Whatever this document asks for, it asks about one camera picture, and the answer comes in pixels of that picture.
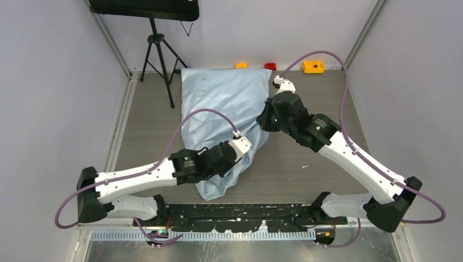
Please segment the light blue pillowcase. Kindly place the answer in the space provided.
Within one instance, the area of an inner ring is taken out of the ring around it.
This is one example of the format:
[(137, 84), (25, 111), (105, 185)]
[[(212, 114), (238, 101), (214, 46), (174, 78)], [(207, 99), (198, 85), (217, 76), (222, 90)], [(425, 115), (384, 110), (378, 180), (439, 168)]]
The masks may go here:
[[(224, 177), (218, 175), (196, 184), (201, 197), (213, 200), (225, 195), (237, 184), (239, 176), (253, 162), (269, 133), (261, 130), (256, 118), (264, 110), (269, 97), (268, 69), (198, 69), (181, 70), (181, 114), (185, 118), (198, 109), (211, 109), (227, 116), (251, 142), (251, 149)], [(201, 112), (192, 116), (181, 128), (186, 149), (211, 148), (232, 138), (232, 127), (222, 117)]]

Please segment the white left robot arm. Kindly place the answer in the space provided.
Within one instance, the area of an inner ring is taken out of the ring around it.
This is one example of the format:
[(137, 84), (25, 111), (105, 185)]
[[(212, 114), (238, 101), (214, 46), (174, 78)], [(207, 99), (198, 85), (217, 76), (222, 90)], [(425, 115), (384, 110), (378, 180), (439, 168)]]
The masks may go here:
[(235, 141), (225, 141), (203, 152), (182, 149), (159, 162), (118, 172), (84, 168), (76, 187), (78, 222), (93, 223), (108, 215), (119, 215), (163, 225), (168, 217), (164, 200), (160, 196), (137, 197), (134, 193), (225, 175), (244, 154)]

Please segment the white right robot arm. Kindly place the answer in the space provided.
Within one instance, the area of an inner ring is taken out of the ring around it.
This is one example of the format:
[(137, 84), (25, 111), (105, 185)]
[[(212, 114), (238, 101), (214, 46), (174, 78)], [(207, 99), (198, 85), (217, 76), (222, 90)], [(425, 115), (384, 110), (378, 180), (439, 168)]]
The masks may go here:
[(402, 186), (420, 190), (423, 185), (414, 176), (395, 174), (389, 181), (379, 174), (387, 171), (385, 166), (368, 154), (366, 159), (376, 168), (365, 163), (360, 158), (363, 149), (349, 147), (339, 124), (327, 115), (309, 113), (300, 97), (290, 91), (268, 98), (257, 123), (263, 131), (288, 134), (297, 144), (333, 161), (367, 189), (366, 194), (351, 195), (321, 192), (311, 205), (312, 218), (319, 224), (336, 217), (354, 217), (367, 219), (377, 228), (393, 233), (416, 196)]

